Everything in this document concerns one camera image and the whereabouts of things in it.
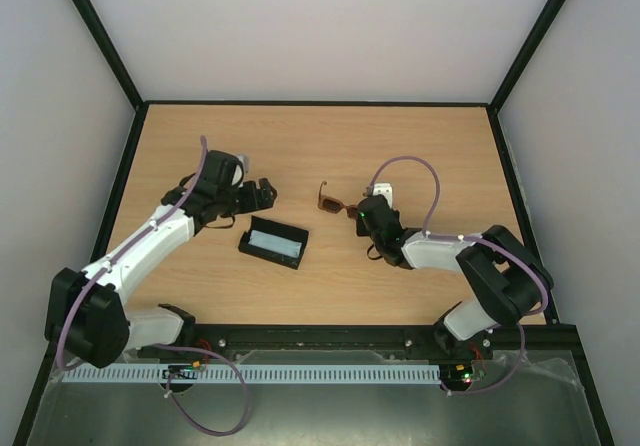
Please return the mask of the brown translucent sunglasses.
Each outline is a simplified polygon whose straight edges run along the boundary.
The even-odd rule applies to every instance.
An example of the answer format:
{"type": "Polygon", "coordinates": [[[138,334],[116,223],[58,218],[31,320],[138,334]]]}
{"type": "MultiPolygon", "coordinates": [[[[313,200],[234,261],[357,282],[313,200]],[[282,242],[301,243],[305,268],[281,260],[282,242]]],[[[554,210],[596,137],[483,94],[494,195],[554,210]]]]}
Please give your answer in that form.
{"type": "Polygon", "coordinates": [[[317,207],[324,212],[331,214],[339,214],[345,211],[347,217],[356,220],[358,217],[358,208],[356,205],[346,205],[341,200],[328,196],[323,192],[326,181],[322,181],[318,190],[317,207]]]}

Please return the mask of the light blue cleaning cloth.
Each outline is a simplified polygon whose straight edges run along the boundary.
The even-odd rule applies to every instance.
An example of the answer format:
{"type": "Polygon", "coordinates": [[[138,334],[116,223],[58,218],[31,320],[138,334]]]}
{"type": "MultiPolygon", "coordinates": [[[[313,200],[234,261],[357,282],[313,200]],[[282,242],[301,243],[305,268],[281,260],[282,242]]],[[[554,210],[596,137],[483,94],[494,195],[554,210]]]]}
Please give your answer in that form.
{"type": "Polygon", "coordinates": [[[290,258],[298,258],[302,248],[301,242],[257,230],[251,232],[248,244],[290,258]]]}

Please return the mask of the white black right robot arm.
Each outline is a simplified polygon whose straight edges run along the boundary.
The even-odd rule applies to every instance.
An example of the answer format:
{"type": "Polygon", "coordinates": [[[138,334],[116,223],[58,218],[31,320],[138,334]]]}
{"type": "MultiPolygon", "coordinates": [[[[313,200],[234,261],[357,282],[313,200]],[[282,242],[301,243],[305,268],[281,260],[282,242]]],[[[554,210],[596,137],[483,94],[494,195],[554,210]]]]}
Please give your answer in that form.
{"type": "Polygon", "coordinates": [[[473,297],[445,312],[434,324],[434,340],[445,356],[460,356],[478,333],[517,326],[549,305],[552,278],[505,227],[478,235],[436,235],[404,228],[396,217],[356,215],[356,231],[368,236],[378,256],[393,267],[460,273],[473,297]]]}

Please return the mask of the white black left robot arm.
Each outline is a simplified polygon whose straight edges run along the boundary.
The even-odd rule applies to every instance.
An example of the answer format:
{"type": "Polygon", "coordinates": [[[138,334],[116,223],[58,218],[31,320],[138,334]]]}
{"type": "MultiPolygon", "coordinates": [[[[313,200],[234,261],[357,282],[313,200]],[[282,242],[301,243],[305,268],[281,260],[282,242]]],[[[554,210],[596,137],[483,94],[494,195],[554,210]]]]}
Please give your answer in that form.
{"type": "Polygon", "coordinates": [[[269,209],[277,191],[261,178],[206,190],[202,183],[169,190],[151,217],[113,251],[80,271],[62,269],[53,279],[45,337],[55,361],[68,370],[67,355],[97,368],[123,352],[175,343],[192,316],[171,305],[127,311],[141,282],[175,249],[217,218],[269,209]]]}

